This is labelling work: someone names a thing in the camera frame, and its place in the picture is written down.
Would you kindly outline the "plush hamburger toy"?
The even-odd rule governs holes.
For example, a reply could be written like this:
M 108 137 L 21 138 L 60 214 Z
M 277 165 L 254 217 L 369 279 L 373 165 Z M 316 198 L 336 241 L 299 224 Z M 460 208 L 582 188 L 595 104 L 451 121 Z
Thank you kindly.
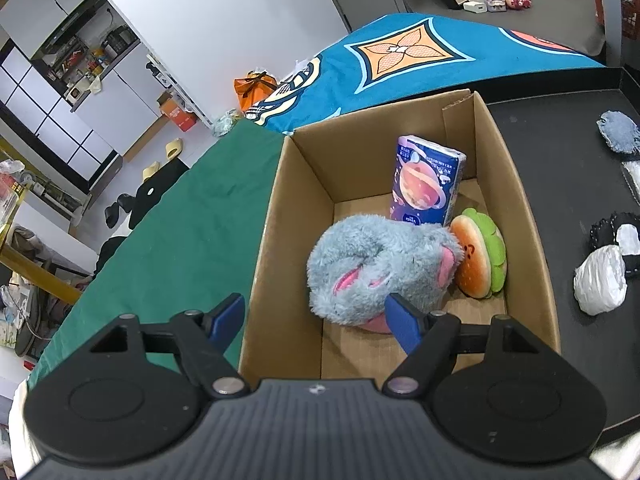
M 450 223 L 450 231 L 463 249 L 454 282 L 474 299 L 501 292 L 506 282 L 506 243 L 488 214 L 466 208 Z

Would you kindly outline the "grey fluffy plush slipper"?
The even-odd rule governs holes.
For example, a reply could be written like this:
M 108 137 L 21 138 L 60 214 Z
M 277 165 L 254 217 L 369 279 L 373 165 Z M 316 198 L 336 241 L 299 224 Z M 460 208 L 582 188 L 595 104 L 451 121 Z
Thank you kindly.
M 326 322 L 385 334 L 388 295 L 399 294 L 422 312 L 435 310 L 462 260 L 446 226 L 355 214 L 330 226 L 312 248 L 309 307 Z

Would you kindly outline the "blue planet tissue pack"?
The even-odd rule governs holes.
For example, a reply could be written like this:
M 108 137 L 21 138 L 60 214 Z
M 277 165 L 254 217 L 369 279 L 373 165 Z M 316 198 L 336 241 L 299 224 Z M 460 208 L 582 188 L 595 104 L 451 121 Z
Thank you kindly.
M 466 155 L 408 134 L 397 140 L 390 218 L 448 226 L 454 218 Z

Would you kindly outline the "white plastic bag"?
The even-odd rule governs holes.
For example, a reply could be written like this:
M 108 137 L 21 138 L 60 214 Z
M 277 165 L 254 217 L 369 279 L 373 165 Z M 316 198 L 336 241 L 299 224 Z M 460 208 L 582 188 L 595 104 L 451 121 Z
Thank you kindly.
M 596 249 L 574 274 L 574 297 L 586 315 L 597 316 L 620 307 L 627 293 L 626 266 L 617 245 Z

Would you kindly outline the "green cloth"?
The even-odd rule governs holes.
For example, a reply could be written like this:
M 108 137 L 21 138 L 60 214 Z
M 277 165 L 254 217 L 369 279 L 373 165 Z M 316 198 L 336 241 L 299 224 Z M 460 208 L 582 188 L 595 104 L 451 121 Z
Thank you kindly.
M 123 313 L 142 323 L 249 297 L 284 136 L 241 120 L 163 194 L 44 349 L 28 384 Z

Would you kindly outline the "black slippers pair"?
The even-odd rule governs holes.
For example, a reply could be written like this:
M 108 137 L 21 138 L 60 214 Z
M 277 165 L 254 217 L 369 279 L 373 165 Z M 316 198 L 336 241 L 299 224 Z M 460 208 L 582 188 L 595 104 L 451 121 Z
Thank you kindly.
M 106 226 L 109 229 L 113 229 L 118 222 L 120 212 L 123 211 L 125 214 L 130 214 L 130 212 L 134 209 L 135 202 L 136 199 L 134 198 L 134 196 L 126 193 L 120 194 L 116 198 L 114 203 L 104 209 Z

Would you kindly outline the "black clothing on floor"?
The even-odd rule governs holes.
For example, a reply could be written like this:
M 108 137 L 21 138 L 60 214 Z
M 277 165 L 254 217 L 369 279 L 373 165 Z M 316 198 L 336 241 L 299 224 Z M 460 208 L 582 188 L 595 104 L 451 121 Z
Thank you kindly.
M 102 244 L 93 276 L 97 276 L 100 273 L 125 238 L 188 170 L 189 167 L 180 158 L 175 158 L 161 166 L 160 170 L 152 178 L 142 182 L 134 196 L 136 199 L 134 209 L 128 214 L 128 219 L 124 222 L 125 231 L 122 234 L 114 234 Z

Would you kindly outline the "yellow slipper left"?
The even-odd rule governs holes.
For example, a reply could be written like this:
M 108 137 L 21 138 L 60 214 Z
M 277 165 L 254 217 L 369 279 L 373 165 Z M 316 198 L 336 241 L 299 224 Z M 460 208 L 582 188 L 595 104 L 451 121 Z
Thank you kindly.
M 150 166 L 144 168 L 142 171 L 142 182 L 146 182 L 147 180 L 149 180 L 149 178 L 152 178 L 154 174 L 156 174 L 157 171 L 160 170 L 161 166 L 162 165 L 160 164 L 160 162 L 152 162 Z

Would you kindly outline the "brown cardboard box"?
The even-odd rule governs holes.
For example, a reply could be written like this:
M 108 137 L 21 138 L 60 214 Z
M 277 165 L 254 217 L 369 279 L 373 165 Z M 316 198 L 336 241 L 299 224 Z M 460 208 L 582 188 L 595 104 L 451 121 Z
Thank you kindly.
M 534 216 L 477 93 L 360 110 L 284 142 L 240 373 L 385 382 L 407 355 L 384 312 L 392 292 L 465 323 L 508 314 L 559 347 Z

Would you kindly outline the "black lace fabric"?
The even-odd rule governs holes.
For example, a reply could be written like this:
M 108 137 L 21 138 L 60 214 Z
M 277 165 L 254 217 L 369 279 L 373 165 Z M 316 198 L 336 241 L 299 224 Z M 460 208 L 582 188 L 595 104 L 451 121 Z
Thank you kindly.
M 592 250 L 616 246 L 620 250 L 627 278 L 639 275 L 639 216 L 631 212 L 614 212 L 590 228 L 589 244 Z

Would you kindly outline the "black plastic tray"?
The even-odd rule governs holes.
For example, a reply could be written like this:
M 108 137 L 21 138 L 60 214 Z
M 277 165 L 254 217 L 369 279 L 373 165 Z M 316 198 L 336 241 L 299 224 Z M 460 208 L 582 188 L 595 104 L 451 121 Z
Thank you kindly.
M 575 269 L 589 231 L 614 212 L 638 212 L 620 161 L 597 127 L 619 110 L 639 118 L 639 85 L 623 68 L 596 67 L 472 82 L 488 105 L 524 184 L 544 246 L 562 355 L 602 392 L 610 443 L 639 429 L 639 282 L 623 305 L 592 318 L 579 310 Z

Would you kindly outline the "orange cardboard box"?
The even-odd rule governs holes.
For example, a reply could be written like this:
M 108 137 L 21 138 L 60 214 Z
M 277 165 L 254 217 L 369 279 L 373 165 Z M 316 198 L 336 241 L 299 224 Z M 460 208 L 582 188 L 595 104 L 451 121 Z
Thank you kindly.
M 184 110 L 167 91 L 157 99 L 160 112 L 182 132 L 189 131 L 198 122 L 198 116 Z

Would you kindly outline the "orange bag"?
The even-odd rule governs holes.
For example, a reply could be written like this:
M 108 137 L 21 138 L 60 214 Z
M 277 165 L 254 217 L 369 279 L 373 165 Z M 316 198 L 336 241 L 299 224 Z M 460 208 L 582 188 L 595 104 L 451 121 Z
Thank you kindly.
M 233 89 L 241 112 L 246 112 L 255 103 L 271 96 L 278 87 L 277 79 L 265 70 L 262 72 L 252 70 L 244 77 L 233 81 Z

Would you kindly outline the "small grey plush piece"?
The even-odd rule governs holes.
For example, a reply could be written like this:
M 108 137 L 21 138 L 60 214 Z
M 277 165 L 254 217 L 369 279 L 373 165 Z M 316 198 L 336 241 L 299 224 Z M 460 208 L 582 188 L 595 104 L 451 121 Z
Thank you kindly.
M 600 135 L 616 154 L 639 154 L 640 132 L 637 124 L 618 110 L 607 110 L 597 120 Z

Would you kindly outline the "blue patterned blanket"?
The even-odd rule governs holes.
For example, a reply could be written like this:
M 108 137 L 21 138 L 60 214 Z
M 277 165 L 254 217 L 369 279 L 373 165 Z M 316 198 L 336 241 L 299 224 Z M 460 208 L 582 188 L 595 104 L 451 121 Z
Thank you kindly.
M 320 51 L 244 116 L 288 134 L 459 84 L 596 64 L 526 32 L 432 14 L 388 14 Z

